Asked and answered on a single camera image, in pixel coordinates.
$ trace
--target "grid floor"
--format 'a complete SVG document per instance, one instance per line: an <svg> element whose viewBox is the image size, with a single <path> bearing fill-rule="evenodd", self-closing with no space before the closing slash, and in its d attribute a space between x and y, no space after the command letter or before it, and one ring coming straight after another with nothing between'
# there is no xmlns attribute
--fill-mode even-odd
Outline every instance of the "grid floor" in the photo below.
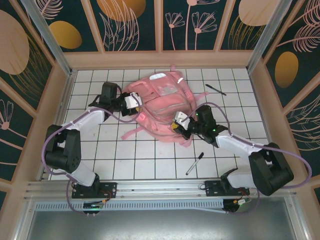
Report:
<svg viewBox="0 0 320 240"><path fill-rule="evenodd" d="M155 72L169 69L121 69L78 71L72 95L68 104L65 121L74 120L84 112L96 95L101 93L104 82L115 82L122 88L150 76ZM262 118L258 109L247 70L245 68L193 68L181 71L195 95L210 92L197 104L214 102L223 107L231 122L231 130L257 143L268 143ZM226 93L226 96L205 86ZM217 123L227 125L221 112L213 108ZM163 143L141 131L127 140L121 136L137 127L136 123L123 124L110 117L95 126L86 135L81 135L81 154L85 165L100 176L101 180L146 180L216 178L237 166L248 165L242 158L221 148L213 148L198 137L190 147L175 143ZM186 171L195 158L204 152L203 159L186 176ZM50 180L64 180L65 176L54 175Z"/></svg>

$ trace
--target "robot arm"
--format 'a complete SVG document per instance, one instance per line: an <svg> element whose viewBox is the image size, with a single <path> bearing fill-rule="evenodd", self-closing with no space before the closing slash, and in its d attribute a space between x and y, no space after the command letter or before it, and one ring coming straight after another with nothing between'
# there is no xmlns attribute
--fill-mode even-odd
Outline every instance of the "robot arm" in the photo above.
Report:
<svg viewBox="0 0 320 240"><path fill-rule="evenodd" d="M216 123L210 106L203 105L196 111L197 121L183 112L177 112L172 129L187 140L192 134L216 148L226 149L249 162L249 166L232 169L221 176L225 190L228 188L257 188L270 196L276 190L292 181L294 175L284 155L280 152L262 149L263 144L254 143ZM275 143L267 147L277 148Z"/></svg>
<svg viewBox="0 0 320 240"><path fill-rule="evenodd" d="M103 109L109 112L121 112L122 116L137 114L138 103L141 105L141 98L136 93L121 93L117 97L119 86L112 82L105 82L102 86L101 95L89 104L85 111L85 116L77 117L71 126L67 127L59 134L55 135L45 147L45 163L58 172L76 182L78 185L91 188L96 192L99 188L99 176L88 169L81 162L81 133L87 133L96 125L102 124L109 118L109 115ZM46 138L52 133L66 126L51 125L46 133Z"/></svg>

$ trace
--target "marker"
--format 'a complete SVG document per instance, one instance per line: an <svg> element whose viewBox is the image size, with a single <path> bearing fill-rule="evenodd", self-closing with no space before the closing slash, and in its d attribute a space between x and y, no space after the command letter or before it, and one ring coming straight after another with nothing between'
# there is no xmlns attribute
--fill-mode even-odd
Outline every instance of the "marker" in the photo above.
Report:
<svg viewBox="0 0 320 240"><path fill-rule="evenodd" d="M222 91L214 88L213 86L210 86L209 84L206 84L206 86L207 86L208 88L210 88L210 89L213 89L213 90L217 91L217 92L220 93L220 94L223 94L223 95L227 96L227 94L225 94L224 92L222 92Z"/></svg>
<svg viewBox="0 0 320 240"><path fill-rule="evenodd" d="M189 168L189 170L185 173L185 175L188 176L188 174L191 172L192 169L194 169L194 167L197 165L197 163L200 161L200 159L202 159L202 157L204 156L205 154L202 152L199 156L198 156L198 160L195 161L191 167Z"/></svg>

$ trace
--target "backpack strap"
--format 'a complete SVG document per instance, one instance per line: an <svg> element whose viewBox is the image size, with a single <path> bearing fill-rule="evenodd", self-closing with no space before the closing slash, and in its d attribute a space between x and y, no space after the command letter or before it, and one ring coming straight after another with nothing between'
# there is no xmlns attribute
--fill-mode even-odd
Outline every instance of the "backpack strap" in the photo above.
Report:
<svg viewBox="0 0 320 240"><path fill-rule="evenodd" d="M183 143L180 143L180 145L182 146L182 147L185 147L185 148L187 148L187 147L189 147L190 145L191 145L191 143L192 143L192 137L190 137L188 140L186 140L185 142L183 142Z"/></svg>
<svg viewBox="0 0 320 240"><path fill-rule="evenodd" d="M197 96L194 97L194 98L195 98L195 101L198 101L198 100L204 98L204 97L207 96L208 94L209 94L208 91L205 91L205 92L203 92L203 93L198 94Z"/></svg>
<svg viewBox="0 0 320 240"><path fill-rule="evenodd" d="M136 119L136 122L137 122L137 123L138 123L138 122L142 122L143 120L146 119L146 117L147 117L146 114L145 114L144 112L141 112L141 113L139 114L138 118ZM123 135L121 136L121 139L122 139L122 140L126 140L126 139L129 138L131 135L136 134L136 133L138 133L138 132L140 132L140 131L142 131L142 130L144 130L144 128L143 128L142 126L140 126L140 127L137 127L136 129L127 131L125 134L123 134Z"/></svg>
<svg viewBox="0 0 320 240"><path fill-rule="evenodd" d="M126 140L126 139L129 138L131 135L136 134L136 133L142 131L143 129L144 129L144 128L143 128L142 126L139 126L139 127L137 127L136 129L127 131L125 134L123 134L123 135L121 136L121 139L122 139L122 140Z"/></svg>

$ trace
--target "cable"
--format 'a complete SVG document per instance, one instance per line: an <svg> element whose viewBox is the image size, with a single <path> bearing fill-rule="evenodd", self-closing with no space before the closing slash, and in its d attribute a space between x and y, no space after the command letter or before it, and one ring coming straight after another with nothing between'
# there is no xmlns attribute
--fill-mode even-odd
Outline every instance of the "cable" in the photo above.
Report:
<svg viewBox="0 0 320 240"><path fill-rule="evenodd" d="M52 138L54 138L57 134L61 133L63 130L69 128L70 126L72 126L72 125L74 125L74 124L76 124L77 122L79 122L81 119L83 119L83 118L84 118L85 116L87 116L88 114L93 113L93 112L96 112L96 111L104 111L104 112L106 112L107 114L109 114L110 116L114 117L116 120L118 120L118 121L120 121L120 122L122 122L122 123L125 123L125 124L128 124L128 123L131 123L131 122L135 121L135 120L139 117L139 115L140 115L140 113L141 113L141 111L142 111L142 108L141 108L141 105L140 105L138 99L137 99L133 94L131 94L131 97L133 97L133 99L134 99L134 100L136 101L136 103L138 104L138 113L136 114L136 116L135 116L133 119L131 119L131 120L129 120L129 121L125 121L125 120L122 120L122 119L118 118L118 117L115 116L112 112L110 112L110 111L108 111L108 110L106 110L106 109L96 107L96 108L93 108L93 109L88 109L87 111L85 111L85 113L83 113L81 116L79 116L78 118L76 118L74 121L68 123L67 125L59 128L57 131L55 131L54 133L52 133L52 134L45 140L45 142L44 142L44 144L43 144L43 147L42 147L42 150L41 150L41 162L42 162L44 168L46 169L46 171L47 171L49 174L52 174L52 175L66 175L65 172L54 172L54 171L51 171L51 169L48 167L48 165L47 165L47 163L46 163L46 160L45 160L46 147L47 147L48 143L50 142L50 140L51 140ZM68 175L68 178L70 178L70 179L71 179L73 182L75 182L75 183L77 182L77 180L74 179L74 178L73 178L72 176L70 176L70 175Z"/></svg>
<svg viewBox="0 0 320 240"><path fill-rule="evenodd" d="M65 191L66 201L67 201L67 203L68 203L69 208L70 208L72 211L76 212L77 214L81 214L81 215L87 216L87 217L91 216L89 213L88 213L88 214L85 214L84 212L75 210L75 208L71 205L71 202L70 202L70 199L69 199L69 185L70 185L70 182L71 182L71 180L69 179L69 181L68 181L68 183L67 183L67 185L66 185L66 191Z"/></svg>
<svg viewBox="0 0 320 240"><path fill-rule="evenodd" d="M207 190L206 188L202 188L203 185L206 185L206 184L205 184L205 183L202 183L202 184L199 186L199 189L200 189L200 190L203 190L203 191Z"/></svg>
<svg viewBox="0 0 320 240"><path fill-rule="evenodd" d="M205 139L204 139L203 137L201 137L200 135L197 134L197 136L198 136L198 138L200 138L201 140L203 140L203 141L205 140Z"/></svg>
<svg viewBox="0 0 320 240"><path fill-rule="evenodd" d="M250 207L250 209L248 211L245 211L245 212L231 212L231 211L226 211L226 214L231 214L231 215L246 215L246 214L249 214L251 212L253 212L257 206L259 205L259 202L260 202L260 192L259 190L257 189L257 198L256 198L256 204L252 207Z"/></svg>
<svg viewBox="0 0 320 240"><path fill-rule="evenodd" d="M274 147L268 147L268 146L263 146L263 145L255 145L254 143L251 143L249 141L246 141L242 138L239 138L237 136L235 136L232 132L231 132L231 128L230 128L230 122L226 116L226 114L224 113L224 111L222 110L222 108L220 106L218 106L217 104L213 103L213 102L205 102L205 103L202 103L200 104L199 106L196 107L195 110L193 110L185 119L183 119L181 122L183 123L184 121L186 121L189 117L191 117L198 108L200 108L201 106L203 105L213 105L215 106L216 108L218 108L220 110L220 112L222 113L222 115L224 116L225 120L226 120L226 123L228 125L228 132L229 134L231 135L232 138L235 138L237 139L238 141L244 143L244 144L247 144L251 147L256 147L256 148L260 148L260 149L265 149L265 150L269 150L269 151L276 151L276 152L279 152L279 153L283 153L283 154L289 154L291 156L294 156L296 158L298 158L299 160L301 160L304 165L306 166L307 168L307 172L308 172L308 177L302 181L301 183L299 184L296 184L296 185L291 185L291 186L283 186L282 189L294 189L294 188L299 188L303 185L305 185L307 182L310 181L311 177L312 177L312 169L311 169L311 166L310 164L301 156L293 153L293 152L290 152L290 151L286 151L286 150L281 150L281 149L278 149L278 148L274 148Z"/></svg>

